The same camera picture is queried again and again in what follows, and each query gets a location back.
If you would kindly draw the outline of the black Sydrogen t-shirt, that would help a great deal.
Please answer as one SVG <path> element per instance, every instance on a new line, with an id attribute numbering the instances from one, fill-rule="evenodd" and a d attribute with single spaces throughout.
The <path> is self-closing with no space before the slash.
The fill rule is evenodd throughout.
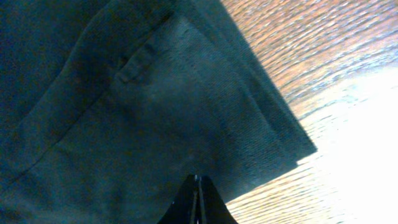
<path id="1" fill-rule="evenodd" d="M 1 2 L 2 223 L 158 223 L 315 151 L 220 1 Z"/>

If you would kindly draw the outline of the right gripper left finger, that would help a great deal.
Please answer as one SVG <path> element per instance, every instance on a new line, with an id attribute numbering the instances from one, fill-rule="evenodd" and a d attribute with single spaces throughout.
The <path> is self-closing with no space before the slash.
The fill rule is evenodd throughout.
<path id="1" fill-rule="evenodd" d="M 158 224 L 196 224 L 198 176 L 188 175 Z"/>

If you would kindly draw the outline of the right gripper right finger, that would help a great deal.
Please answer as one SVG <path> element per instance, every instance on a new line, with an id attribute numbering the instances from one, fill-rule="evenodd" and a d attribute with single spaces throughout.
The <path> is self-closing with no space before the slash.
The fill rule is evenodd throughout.
<path id="1" fill-rule="evenodd" d="M 197 223 L 238 224 L 208 176 L 200 177 L 198 196 Z"/>

